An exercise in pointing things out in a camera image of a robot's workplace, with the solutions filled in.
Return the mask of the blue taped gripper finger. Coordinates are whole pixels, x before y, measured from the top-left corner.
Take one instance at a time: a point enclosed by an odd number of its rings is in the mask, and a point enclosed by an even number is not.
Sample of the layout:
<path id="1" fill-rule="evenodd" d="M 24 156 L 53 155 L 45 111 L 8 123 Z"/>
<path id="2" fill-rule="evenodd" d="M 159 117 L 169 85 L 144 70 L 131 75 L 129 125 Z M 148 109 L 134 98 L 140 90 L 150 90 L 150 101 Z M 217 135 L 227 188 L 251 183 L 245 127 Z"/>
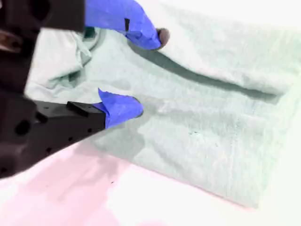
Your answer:
<path id="1" fill-rule="evenodd" d="M 0 176 L 11 177 L 100 131 L 143 114 L 134 97 L 99 91 L 95 104 L 65 104 L 0 93 Z"/>
<path id="2" fill-rule="evenodd" d="M 85 25 L 115 30 L 145 50 L 161 49 L 170 38 L 169 30 L 155 28 L 135 0 L 87 0 Z"/>

